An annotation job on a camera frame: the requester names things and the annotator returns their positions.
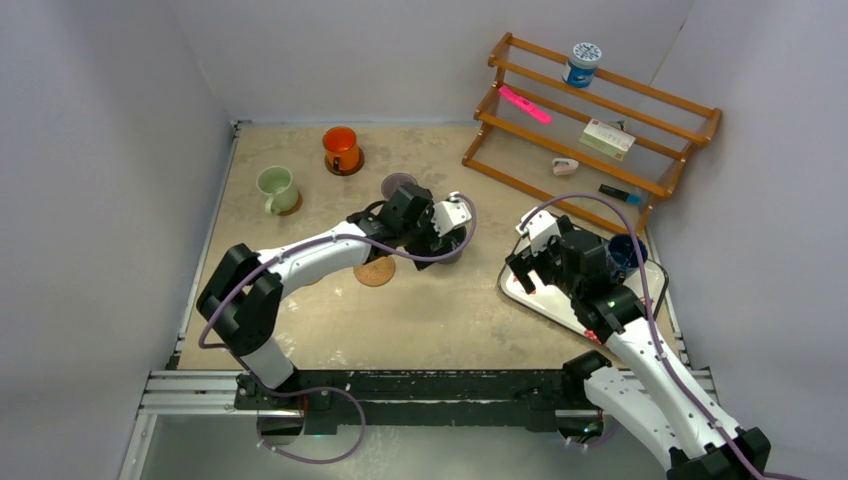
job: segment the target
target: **wooden rack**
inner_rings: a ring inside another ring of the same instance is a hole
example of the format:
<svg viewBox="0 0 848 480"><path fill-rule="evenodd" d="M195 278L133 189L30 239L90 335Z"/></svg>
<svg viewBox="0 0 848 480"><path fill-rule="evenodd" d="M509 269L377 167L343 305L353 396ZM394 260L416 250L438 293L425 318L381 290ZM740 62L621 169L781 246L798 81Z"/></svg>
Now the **wooden rack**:
<svg viewBox="0 0 848 480"><path fill-rule="evenodd" d="M680 179L680 175L683 171L683 166L686 164L686 161L691 158L692 154L696 150L707 146L710 143L710 140L712 140L716 128L718 127L719 120L721 119L721 110L718 108L708 108L702 105L698 105L697 103L693 103L689 100L677 97L670 93L657 90L653 87L633 81L629 78L622 77L621 75L617 75L608 70L599 68L595 72L596 79L605 80L617 84L624 88L628 88L630 90L636 91L643 95L647 95L661 102L674 105L675 107L687 110L696 115L704 117L705 120L701 127L698 129L697 132L693 132L673 123L669 123L667 121L640 112L633 108L621 105L607 98L595 95L585 89L574 88L570 85L567 85L561 79L552 78L547 75L543 75L541 73L517 65L515 63L511 63L507 60L507 56L509 49L512 47L525 50L527 52L539 55L554 62L561 63L563 65L568 62L568 57L561 53L554 52L553 50L548 50L547 48L540 47L538 45L535 45L525 40L521 40L519 38L515 38L512 36L511 33L507 32L503 36L503 38L501 38L498 44L495 45L495 48L492 49L492 52L489 55L489 66L497 68L495 73L495 81L492 83L492 87L489 89L489 91L483 97L483 100L477 106L477 109L474 111L474 119L480 120L482 122L482 125L477 137L474 139L474 141L471 143L471 146L468 147L468 150L462 157L462 164L467 167L473 168L478 172L484 173L494 178L495 180L501 181L507 185L510 185L511 187L521 190L524 193L532 195L540 200L549 200L553 198L554 194L536 188L533 185L525 183L515 177L512 177L500 170L487 166L484 163L481 163L474 159L474 154L477 153L477 150L480 148L480 146L486 140L486 137L492 132L494 128L499 128L514 135L518 135L519 137L534 142L542 147L546 147L550 150L553 150L559 155L564 155L566 157L570 157L577 160L581 163L581 168L590 167L596 169L645 191L648 194L648 198L641 207L641 210L639 212L639 218L636 223L637 233L641 234L645 229L645 225L647 224L648 218L650 217L651 212L653 211L654 205L656 205L659 200L671 196L672 192L677 186L677 182ZM599 160L577 149L571 148L567 145L554 141L543 135L539 135L526 128L519 127L518 125L510 123L502 118L498 118L497 109L498 103L500 102L500 95L498 94L497 90L498 88L500 88L501 85L507 85L513 92L517 93L518 95L521 95L522 97L530 100L531 102L537 105L550 109L554 112L566 115L583 123L588 123L591 120L591 117L589 115L566 107L564 105L560 105L540 95L536 95L532 92L516 87L515 85L505 83L504 78L506 76L506 72L512 72L521 75L523 77L539 82L543 85L553 87L559 91L569 93L578 98L591 102L595 105L599 105L613 112L617 112L635 121L642 122L646 125L650 125L675 136L684 138L685 140L687 140L687 143L682 150L678 151L653 140L634 135L634 137L636 137L636 145L652 150L656 153L659 153L660 155L669 157L674 160L673 162L671 162L671 165L661 176L659 181L654 182L642 178L614 164ZM581 217L612 232L626 232L623 224L614 223L605 218L601 218L598 215L589 212L583 208L580 208L574 204L560 201L556 203L556 206L570 214Z"/></svg>

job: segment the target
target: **wooden shelf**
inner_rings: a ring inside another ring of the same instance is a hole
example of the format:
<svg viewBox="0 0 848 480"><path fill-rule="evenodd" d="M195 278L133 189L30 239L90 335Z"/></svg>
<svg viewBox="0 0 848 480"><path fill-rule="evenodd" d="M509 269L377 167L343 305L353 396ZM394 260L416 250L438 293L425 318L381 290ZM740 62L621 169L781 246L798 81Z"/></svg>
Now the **wooden shelf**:
<svg viewBox="0 0 848 480"><path fill-rule="evenodd" d="M581 170L583 170L584 167L588 167L597 172L605 174L607 176L606 180L603 180L600 183L607 183L613 186L617 186L615 185L615 183L623 182L625 187L627 185L632 185L644 191L649 198L646 199L646 202L643 204L635 221L638 233L641 234L642 231L644 231L645 225L647 224L648 218L650 217L650 214L653 211L655 204L661 199L668 198L674 191L675 187L677 186L677 182L680 179L680 176L682 175L683 166L685 162L691 158L695 151L707 146L712 140L713 136L715 135L716 129L718 128L718 123L721 120L721 110L719 110L718 108L708 108L699 105L697 103L677 97L662 90L657 90L649 85L633 81L629 78L615 74L608 70L603 70L599 68L596 71L595 81L603 80L611 82L621 87L638 92L642 95L686 110L695 115L704 117L704 122L701 125L701 128L699 128L697 131L691 131L679 125L675 125L660 118L656 118L652 115L648 115L644 112L640 112L631 107L621 105L608 98L595 95L589 91L566 85L560 79L552 78L547 75L543 75L541 73L533 71L529 68L518 65L516 63L509 62L507 60L507 57L509 55L509 49L512 47L525 50L535 55L547 58L548 60L561 63L563 65L568 62L568 57L566 55L555 52L553 50L549 50L539 45L535 45L525 40L515 38L512 36L511 33L507 32L497 43L497 45L495 45L495 47L492 49L492 52L489 54L488 64L490 67L496 68L495 79L492 83L491 88L483 96L483 99L480 101L480 103L477 105L476 110L474 111L474 118L482 122L482 127L479 135L472 142L471 146L468 148L465 155L463 156L463 165L473 168L474 170L484 173L496 180L506 183L518 190L521 190L541 200L548 200L550 198L553 198L554 194L551 194L546 191L543 185L538 185L538 181L537 185L531 185L529 183L526 183L525 181L520 180L514 174L508 173L506 170L510 169L507 168L508 165L504 164L503 161L501 161L500 166L497 166L483 163L480 161L479 158L475 159L475 154L477 153L477 150L483 145L484 141L486 141L487 137L492 133L493 130L504 130L513 135L517 135L529 142L533 142L539 146L552 150L558 155L570 157L577 160L582 165ZM630 119L633 119L634 121L641 122L643 124L657 128L677 137L683 138L687 140L686 146L682 150L675 150L659 142L655 142L642 136L634 135L634 137L636 138L634 142L635 145L655 152L663 157L670 158L672 160L665 173L659 178L658 181L651 181L649 179L643 178L618 165L615 165L614 163L599 159L600 154L598 152L592 151L591 149L584 148L582 145L576 144L576 137L579 137L579 133L574 138L575 142L570 142L571 144L569 145L559 139L553 139L549 136L540 134L537 131L533 131L529 128L525 128L515 123L512 123L504 119L503 117L498 117L497 111L498 105L500 103L500 95L498 94L497 89L500 88L501 85L507 85L512 91L514 91L518 95L521 95L527 100L539 106L547 108L553 112L565 115L566 117L570 117L583 124L588 123L591 120L591 117L585 113L582 113L573 108L569 108L565 105L556 103L541 95L538 95L523 88L519 88L511 83L506 83L506 72L511 72L514 74L518 74L522 77L529 78L538 83L554 88L558 91L568 93L587 102L599 105L605 109L617 112ZM544 168L550 169L550 165L546 164ZM579 185L583 185L583 183L585 182L577 182L577 184ZM556 193L561 194L563 193L563 190L561 188L557 188ZM568 213L577 215L578 217L593 222L610 231L616 233L625 232L623 224L621 224L620 221L614 218L611 219L609 217L599 216L596 213L587 210L586 208L578 207L574 203L559 202L557 206Z"/></svg>

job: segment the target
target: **pink highlighter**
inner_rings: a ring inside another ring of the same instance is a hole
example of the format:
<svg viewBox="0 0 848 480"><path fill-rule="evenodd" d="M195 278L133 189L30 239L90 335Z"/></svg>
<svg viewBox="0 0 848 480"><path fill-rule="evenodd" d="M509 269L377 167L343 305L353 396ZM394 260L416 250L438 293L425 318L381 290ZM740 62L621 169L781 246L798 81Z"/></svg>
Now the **pink highlighter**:
<svg viewBox="0 0 848 480"><path fill-rule="evenodd" d="M516 94L512 90L510 90L506 85L501 85L501 88L498 89L498 93L500 93L504 98L509 100L513 105L520 108L527 115L535 118L536 121L543 125L547 125L551 123L551 116L547 113L543 112L539 107L534 105L530 100Z"/></svg>

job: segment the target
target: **marker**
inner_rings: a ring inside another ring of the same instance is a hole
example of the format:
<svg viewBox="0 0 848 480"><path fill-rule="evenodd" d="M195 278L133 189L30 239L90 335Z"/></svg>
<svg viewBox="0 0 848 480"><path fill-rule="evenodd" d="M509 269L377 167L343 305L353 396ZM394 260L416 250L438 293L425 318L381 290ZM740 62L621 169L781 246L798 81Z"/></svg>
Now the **marker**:
<svg viewBox="0 0 848 480"><path fill-rule="evenodd" d="M550 115L543 112L530 100L527 100L521 95L518 95L517 93L510 90L506 85L501 85L501 88L498 89L498 93L500 93L504 98L509 100L513 105L523 110L524 113L535 118L537 122L542 123L544 125L551 123Z"/></svg>
<svg viewBox="0 0 848 480"><path fill-rule="evenodd" d="M642 203L642 198L638 195L627 193L624 190L619 190L615 187L610 187L609 185L601 184L601 186L598 188L598 191L605 195L609 195L612 198L624 200L625 202L632 205L639 205Z"/></svg>

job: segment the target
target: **mug handle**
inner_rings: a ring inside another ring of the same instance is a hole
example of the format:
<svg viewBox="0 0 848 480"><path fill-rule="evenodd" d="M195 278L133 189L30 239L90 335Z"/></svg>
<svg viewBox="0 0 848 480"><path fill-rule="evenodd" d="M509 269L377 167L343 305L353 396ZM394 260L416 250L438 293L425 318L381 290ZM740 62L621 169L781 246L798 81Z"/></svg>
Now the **mug handle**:
<svg viewBox="0 0 848 480"><path fill-rule="evenodd" d="M274 210L273 204L274 204L274 197L270 197L270 198L268 198L268 200L265 201L265 213L270 213L271 215L277 215L278 213L280 213L280 212Z"/></svg>

